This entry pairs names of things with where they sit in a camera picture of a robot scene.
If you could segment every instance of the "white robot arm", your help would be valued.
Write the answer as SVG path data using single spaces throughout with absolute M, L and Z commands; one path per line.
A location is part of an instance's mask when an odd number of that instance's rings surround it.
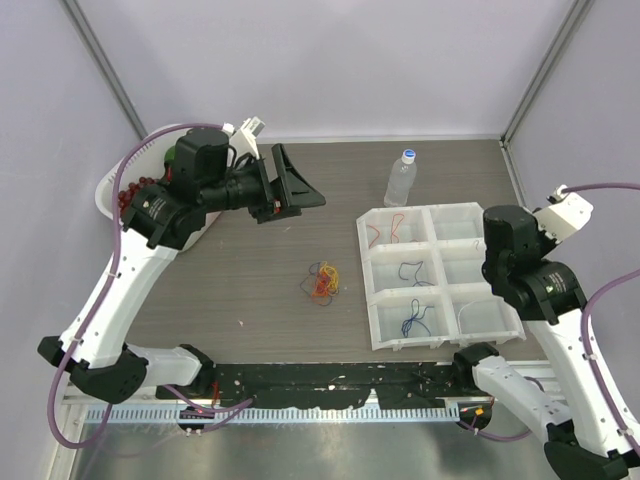
M 581 322 L 586 299 L 575 275 L 566 265 L 543 259 L 580 230 L 593 210 L 578 194 L 562 193 L 564 188 L 550 197 L 551 206 L 534 213 L 517 206 L 485 211 L 483 275 L 493 293 L 528 321 L 568 407 L 524 379 L 488 344 L 456 353 L 454 363 L 463 383 L 499 398 L 531 429 L 561 479 L 621 479 L 628 468 L 640 465 L 634 451 L 634 433 L 640 434 L 640 426 L 609 372 L 590 322 L 592 353 L 585 351 Z M 594 360 L 604 385 L 594 376 Z M 623 416 L 624 430 L 607 395 Z
M 210 388 L 213 362 L 196 348 L 142 348 L 126 344 L 125 338 L 154 283 L 204 226 L 207 213 L 247 207 L 263 223 L 324 205 L 324 197 L 298 174 L 280 144 L 272 149 L 278 178 L 269 181 L 255 140 L 263 126 L 254 117 L 237 130 L 229 124 L 189 130 L 175 144 L 171 176 L 134 196 L 122 217 L 117 272 L 111 272 L 112 256 L 78 317 L 62 335 L 45 337 L 38 347 L 56 367 L 65 352 L 72 352 L 66 370 L 87 395 L 113 404 L 141 387 L 174 385 L 187 395 Z M 110 288 L 82 338 L 76 338 L 107 280 Z

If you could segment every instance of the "plastic bottle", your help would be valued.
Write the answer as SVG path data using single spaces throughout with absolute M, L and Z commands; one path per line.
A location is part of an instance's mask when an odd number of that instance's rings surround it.
M 395 161 L 389 176 L 387 193 L 384 196 L 385 207 L 404 207 L 407 204 L 409 190 L 416 179 L 418 167 L 415 164 L 416 152 L 405 150 L 402 157 Z

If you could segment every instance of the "wooden table surface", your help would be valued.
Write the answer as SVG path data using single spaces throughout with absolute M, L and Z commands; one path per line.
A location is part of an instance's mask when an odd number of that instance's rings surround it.
M 458 347 L 448 344 L 371 350 L 355 222 L 383 206 L 391 165 L 405 146 L 416 151 L 418 165 L 410 205 L 517 203 L 497 141 L 289 145 L 293 164 L 327 205 L 263 225 L 246 209 L 223 213 L 165 271 L 127 340 L 146 347 L 190 343 L 224 363 L 450 361 Z M 270 157 L 268 146 L 261 150 Z M 319 260 L 340 273 L 340 295 L 326 308 L 299 288 Z M 528 337 L 501 345 L 501 353 L 509 360 L 544 358 Z

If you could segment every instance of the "red wire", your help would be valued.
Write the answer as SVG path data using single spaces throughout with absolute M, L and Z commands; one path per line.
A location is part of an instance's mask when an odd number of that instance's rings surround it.
M 367 225 L 367 228 L 373 228 L 378 234 L 376 235 L 376 238 L 374 238 L 373 240 L 371 240 L 371 243 L 369 244 L 369 248 L 371 248 L 373 246 L 374 243 L 376 243 L 376 240 L 378 240 L 380 238 L 380 230 L 378 230 L 376 227 L 374 227 L 373 225 Z
M 398 224 L 394 227 L 394 224 L 396 223 L 396 217 L 402 217 L 402 218 L 400 219 Z M 403 220 L 404 220 L 404 213 L 396 213 L 391 219 L 391 243 L 393 243 L 394 237 L 396 238 L 396 240 L 398 240 L 396 243 L 400 243 L 400 237 L 396 235 L 396 231 L 398 230 L 398 227 L 400 226 Z

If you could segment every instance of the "tangled rubber bands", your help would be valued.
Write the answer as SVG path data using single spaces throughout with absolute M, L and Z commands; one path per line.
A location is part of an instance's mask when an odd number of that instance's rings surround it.
M 316 262 L 309 267 L 309 275 L 300 283 L 300 288 L 313 303 L 328 307 L 340 292 L 338 270 L 327 262 Z

